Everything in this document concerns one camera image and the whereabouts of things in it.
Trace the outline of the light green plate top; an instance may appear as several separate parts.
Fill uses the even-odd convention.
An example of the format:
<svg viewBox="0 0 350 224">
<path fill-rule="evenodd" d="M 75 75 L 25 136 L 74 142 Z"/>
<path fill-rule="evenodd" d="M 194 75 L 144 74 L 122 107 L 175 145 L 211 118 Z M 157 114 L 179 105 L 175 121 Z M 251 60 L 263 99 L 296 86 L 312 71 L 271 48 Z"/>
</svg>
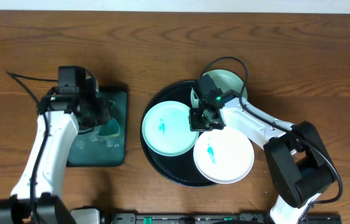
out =
<svg viewBox="0 0 350 224">
<path fill-rule="evenodd" d="M 226 92 L 228 90 L 235 90 L 238 93 L 241 93 L 241 87 L 244 83 L 235 73 L 230 72 L 228 70 L 211 70 L 205 72 L 203 76 L 205 75 L 210 76 L 214 81 L 215 85 L 218 88 L 220 88 L 223 92 Z M 242 96 L 247 99 L 246 87 L 242 93 Z M 199 107 L 198 97 L 193 89 L 191 89 L 190 100 L 192 108 Z"/>
</svg>

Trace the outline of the light green plate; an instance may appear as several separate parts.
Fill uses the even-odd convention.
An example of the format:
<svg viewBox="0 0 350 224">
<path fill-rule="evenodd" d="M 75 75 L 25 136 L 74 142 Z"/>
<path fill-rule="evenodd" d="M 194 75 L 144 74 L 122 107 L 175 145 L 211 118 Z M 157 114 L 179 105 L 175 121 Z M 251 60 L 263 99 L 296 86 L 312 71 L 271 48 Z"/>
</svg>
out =
<svg viewBox="0 0 350 224">
<path fill-rule="evenodd" d="M 178 101 L 164 101 L 151 107 L 142 121 L 142 136 L 151 150 L 162 156 L 179 156 L 196 143 L 199 133 L 192 131 L 190 107 Z"/>
<path fill-rule="evenodd" d="M 218 88 L 220 88 L 223 92 L 226 92 L 228 90 L 235 90 L 238 93 L 241 93 L 241 87 L 244 83 L 235 73 L 230 72 L 228 70 L 211 70 L 205 72 L 203 76 L 205 75 L 210 76 L 214 81 L 215 85 Z M 246 87 L 242 93 L 242 96 L 247 99 Z M 191 89 L 190 100 L 192 108 L 199 107 L 198 97 L 193 89 Z"/>
</svg>

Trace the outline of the green yellow sponge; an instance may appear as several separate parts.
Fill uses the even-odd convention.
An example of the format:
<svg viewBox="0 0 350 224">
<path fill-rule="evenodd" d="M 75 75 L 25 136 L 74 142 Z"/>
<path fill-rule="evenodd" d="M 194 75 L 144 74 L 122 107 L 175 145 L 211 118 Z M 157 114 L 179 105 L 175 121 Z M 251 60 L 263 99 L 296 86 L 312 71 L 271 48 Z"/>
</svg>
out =
<svg viewBox="0 0 350 224">
<path fill-rule="evenodd" d="M 100 126 L 99 136 L 113 138 L 120 135 L 120 125 L 116 119 L 110 119 L 106 124 Z"/>
</svg>

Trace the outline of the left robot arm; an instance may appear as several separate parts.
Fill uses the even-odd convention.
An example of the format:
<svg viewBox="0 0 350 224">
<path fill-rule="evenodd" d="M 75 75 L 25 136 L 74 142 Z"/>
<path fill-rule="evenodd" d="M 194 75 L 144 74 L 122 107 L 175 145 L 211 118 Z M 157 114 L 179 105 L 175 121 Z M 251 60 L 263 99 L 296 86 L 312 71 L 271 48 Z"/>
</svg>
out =
<svg viewBox="0 0 350 224">
<path fill-rule="evenodd" d="M 95 207 L 70 211 L 62 188 L 70 148 L 84 134 L 106 121 L 106 102 L 97 98 L 95 78 L 59 81 L 37 104 L 37 134 L 26 167 L 8 199 L 0 199 L 0 223 L 107 223 Z"/>
</svg>

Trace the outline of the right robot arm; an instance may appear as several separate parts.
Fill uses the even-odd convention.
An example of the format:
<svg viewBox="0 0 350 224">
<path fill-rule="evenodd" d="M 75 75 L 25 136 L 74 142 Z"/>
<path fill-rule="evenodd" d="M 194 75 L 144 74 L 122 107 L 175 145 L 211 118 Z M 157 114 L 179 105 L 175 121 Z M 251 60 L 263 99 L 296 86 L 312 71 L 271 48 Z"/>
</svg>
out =
<svg viewBox="0 0 350 224">
<path fill-rule="evenodd" d="M 240 93 L 216 88 L 192 90 L 190 125 L 193 131 L 232 128 L 261 147 L 272 182 L 279 194 L 269 216 L 274 223 L 300 223 L 318 197 L 334 183 L 343 183 L 317 129 L 309 122 L 282 121 L 251 105 Z"/>
</svg>

